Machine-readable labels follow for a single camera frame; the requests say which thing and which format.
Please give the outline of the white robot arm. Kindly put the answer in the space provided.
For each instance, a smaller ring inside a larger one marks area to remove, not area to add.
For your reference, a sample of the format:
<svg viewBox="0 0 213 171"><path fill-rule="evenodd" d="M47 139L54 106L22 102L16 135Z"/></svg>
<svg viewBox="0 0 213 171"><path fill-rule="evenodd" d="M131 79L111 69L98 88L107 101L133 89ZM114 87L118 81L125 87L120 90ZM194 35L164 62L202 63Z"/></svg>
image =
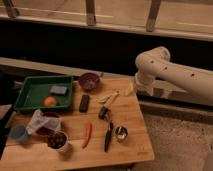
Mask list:
<svg viewBox="0 0 213 171"><path fill-rule="evenodd" d="M153 95L153 83L160 78L213 103L213 71L172 63L169 50L163 46L140 53L135 65L133 88L136 91Z"/></svg>

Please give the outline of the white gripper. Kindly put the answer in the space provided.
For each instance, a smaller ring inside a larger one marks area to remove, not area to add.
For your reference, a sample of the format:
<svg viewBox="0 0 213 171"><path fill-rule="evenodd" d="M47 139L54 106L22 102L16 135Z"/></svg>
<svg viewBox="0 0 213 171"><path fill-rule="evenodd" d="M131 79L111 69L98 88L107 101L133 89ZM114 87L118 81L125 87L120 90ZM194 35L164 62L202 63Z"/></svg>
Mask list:
<svg viewBox="0 0 213 171"><path fill-rule="evenodd" d="M145 91L148 95L154 94L153 88L154 78L142 73L135 74L135 86L138 91ZM134 92L134 83L130 82L125 91L125 95L129 96Z"/></svg>

